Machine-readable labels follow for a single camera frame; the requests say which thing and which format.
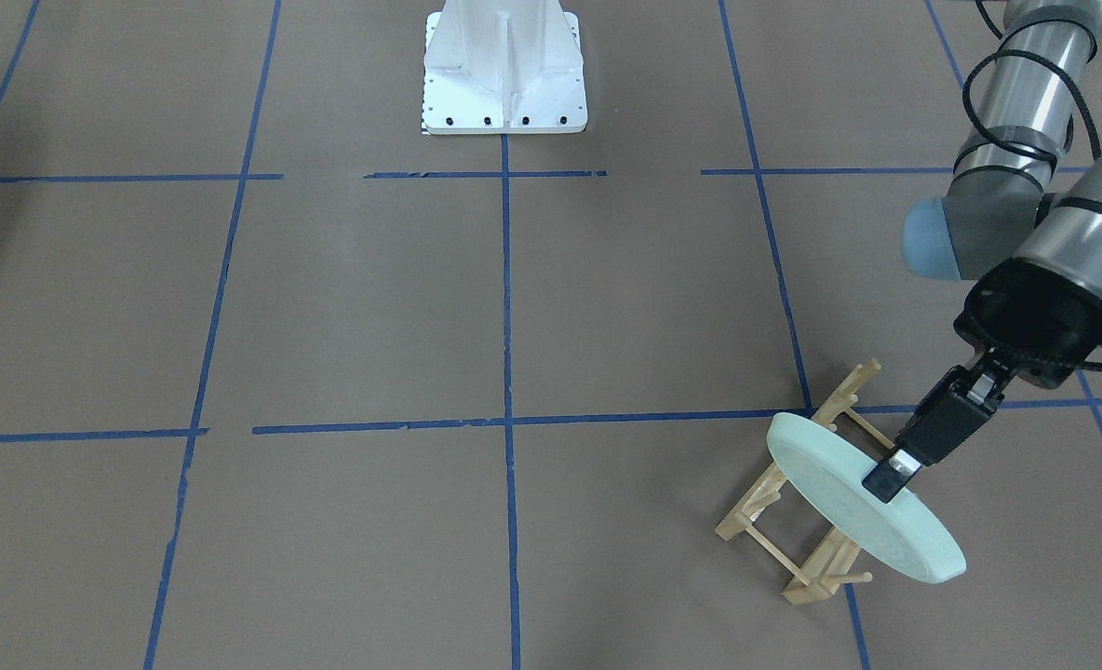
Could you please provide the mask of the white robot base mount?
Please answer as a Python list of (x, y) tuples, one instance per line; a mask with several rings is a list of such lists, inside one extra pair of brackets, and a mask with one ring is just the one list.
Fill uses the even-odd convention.
[(559, 1), (446, 1), (428, 14), (424, 133), (538, 136), (586, 127), (581, 25)]

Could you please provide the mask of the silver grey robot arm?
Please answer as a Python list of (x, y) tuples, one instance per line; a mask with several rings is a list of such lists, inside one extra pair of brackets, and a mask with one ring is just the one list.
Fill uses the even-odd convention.
[(863, 478), (882, 502), (988, 422), (1015, 379), (1102, 372), (1102, 144), (1079, 88), (1101, 34), (1102, 1), (1011, 1), (963, 82), (971, 133), (947, 193), (907, 214), (903, 255), (914, 275), (971, 281), (952, 326), (974, 355)]

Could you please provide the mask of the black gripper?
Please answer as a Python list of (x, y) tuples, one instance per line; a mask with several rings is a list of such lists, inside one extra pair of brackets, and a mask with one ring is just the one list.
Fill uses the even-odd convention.
[[(968, 292), (957, 335), (1016, 378), (1057, 389), (1076, 370), (1102, 372), (1102, 294), (1031, 261), (1004, 261)], [(942, 462), (1003, 400), (1003, 368), (955, 366), (916, 407), (863, 488), (890, 502), (922, 467)]]

